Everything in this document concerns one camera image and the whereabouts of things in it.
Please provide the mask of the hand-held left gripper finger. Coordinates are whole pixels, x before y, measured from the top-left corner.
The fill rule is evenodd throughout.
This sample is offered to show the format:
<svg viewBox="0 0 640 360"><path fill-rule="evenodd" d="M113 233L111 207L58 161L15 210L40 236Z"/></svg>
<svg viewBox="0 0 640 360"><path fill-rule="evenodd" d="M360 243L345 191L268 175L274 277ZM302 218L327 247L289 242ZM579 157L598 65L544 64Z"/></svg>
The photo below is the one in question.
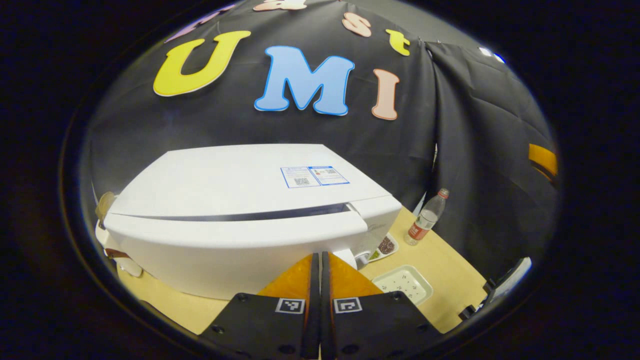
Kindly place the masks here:
<svg viewBox="0 0 640 360"><path fill-rule="evenodd" d="M238 292L198 336L236 360L320 355L320 258L308 255L262 292Z"/></svg>
<svg viewBox="0 0 640 360"><path fill-rule="evenodd" d="M421 357L442 337L402 291L363 287L341 258L321 255L321 358L407 360Z"/></svg>

